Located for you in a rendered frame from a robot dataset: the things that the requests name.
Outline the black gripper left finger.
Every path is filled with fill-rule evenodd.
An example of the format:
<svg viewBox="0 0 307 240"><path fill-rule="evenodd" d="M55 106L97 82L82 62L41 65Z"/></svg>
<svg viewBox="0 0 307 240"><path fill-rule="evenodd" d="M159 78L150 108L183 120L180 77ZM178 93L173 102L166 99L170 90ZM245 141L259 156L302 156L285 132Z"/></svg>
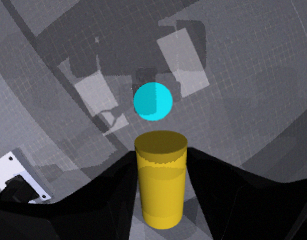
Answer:
<svg viewBox="0 0 307 240"><path fill-rule="evenodd" d="M54 204L0 201L0 240L129 240L137 152Z"/></svg>

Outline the cyan circle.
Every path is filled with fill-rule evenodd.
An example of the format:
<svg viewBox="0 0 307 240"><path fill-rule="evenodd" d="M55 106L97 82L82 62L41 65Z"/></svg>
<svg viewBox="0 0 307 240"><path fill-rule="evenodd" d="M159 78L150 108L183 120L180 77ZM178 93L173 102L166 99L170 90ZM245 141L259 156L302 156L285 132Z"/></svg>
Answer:
<svg viewBox="0 0 307 240"><path fill-rule="evenodd" d="M146 83L138 88L134 96L134 108L138 115L149 121L160 120L168 115L172 107L172 96L168 88L160 83Z"/></svg>

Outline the yellow tall cylinder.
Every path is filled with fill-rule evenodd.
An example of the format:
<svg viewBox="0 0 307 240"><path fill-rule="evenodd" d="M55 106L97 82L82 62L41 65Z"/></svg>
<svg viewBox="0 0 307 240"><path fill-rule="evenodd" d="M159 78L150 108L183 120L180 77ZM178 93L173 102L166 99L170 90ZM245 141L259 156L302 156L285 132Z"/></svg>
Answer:
<svg viewBox="0 0 307 240"><path fill-rule="evenodd" d="M180 223L185 199L188 139L180 133L153 131L134 141L142 219L168 229Z"/></svg>

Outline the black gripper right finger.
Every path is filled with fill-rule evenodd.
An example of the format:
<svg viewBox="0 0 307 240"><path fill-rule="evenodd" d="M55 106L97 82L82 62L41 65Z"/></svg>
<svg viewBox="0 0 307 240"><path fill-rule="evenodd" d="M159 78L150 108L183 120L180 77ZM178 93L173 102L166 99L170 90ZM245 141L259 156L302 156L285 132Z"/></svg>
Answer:
<svg viewBox="0 0 307 240"><path fill-rule="evenodd" d="M194 147L186 165L213 240L292 240L307 217L307 179L278 183Z"/></svg>

